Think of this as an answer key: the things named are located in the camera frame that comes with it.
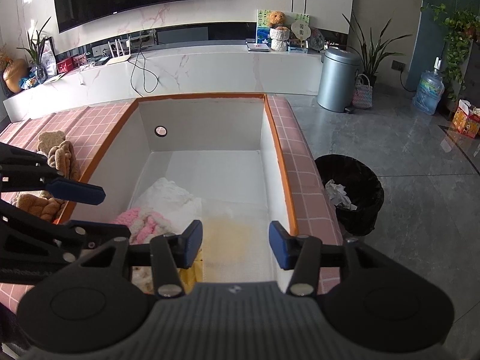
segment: blue gripper pad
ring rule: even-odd
[[[294,237],[287,233],[279,221],[272,221],[270,223],[268,239],[270,241],[270,248],[280,268],[284,270],[294,269],[297,259],[292,256],[292,248],[290,246],[291,240],[294,240]]]
[[[190,268],[197,257],[203,240],[203,225],[199,220],[194,220],[181,235],[185,239],[185,252],[183,255],[184,266]]]
[[[54,198],[71,200],[72,202],[99,205],[105,200],[102,187],[79,183],[66,178],[57,178],[46,185],[46,190]]]

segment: trash can lid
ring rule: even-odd
[[[356,52],[330,47],[325,51],[325,57],[344,64],[360,65],[360,57]]]

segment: blue water jug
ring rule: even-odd
[[[437,58],[433,71],[426,71],[421,75],[417,93],[413,98],[413,105],[428,115],[433,115],[438,102],[442,98],[445,86],[440,76],[442,60]]]

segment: trash can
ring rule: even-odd
[[[382,185],[375,173],[365,164],[346,155],[324,155],[318,157],[315,164],[323,186],[329,180],[343,185],[346,195],[357,206],[354,211],[335,207],[338,221],[355,236],[369,234],[375,228],[384,199]]]
[[[350,51],[330,47],[325,51],[317,103],[334,112],[344,112],[352,102],[360,57]]]

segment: black cable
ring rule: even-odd
[[[137,61],[138,61],[138,56],[141,54],[142,57],[143,57],[143,67],[141,67],[141,69],[143,70],[143,90],[146,92],[146,93],[152,93],[155,89],[157,89],[157,86],[158,86],[158,83],[159,83],[159,80],[158,80],[158,76],[153,73],[152,71],[148,70],[148,69],[145,69],[145,65],[146,65],[146,58],[145,58],[145,55],[143,55],[143,51],[142,51],[142,43],[143,43],[143,38],[140,38],[140,46],[138,47],[138,53],[137,53],[137,57],[135,58],[135,63],[132,63],[130,61],[128,61],[130,64],[133,65],[133,69],[131,71],[131,76],[130,76],[130,86],[131,88],[137,92],[138,95],[140,95],[141,97],[143,97],[143,95],[138,92],[138,90],[136,90],[134,88],[134,84],[132,83],[132,79],[134,77],[134,72],[135,72],[135,68],[137,67]],[[155,87],[151,90],[151,91],[148,91],[146,88],[145,88],[145,82],[146,82],[146,78],[145,78],[145,72],[149,72],[151,75],[153,75],[156,79],[157,79],[157,83],[155,85]]]
[[[402,82],[402,73],[403,73],[403,70],[400,71],[400,84],[402,84],[403,89],[405,89],[407,92],[411,92],[411,93],[416,92],[416,91],[411,91],[410,89],[405,88],[405,85],[403,85],[403,82]]]

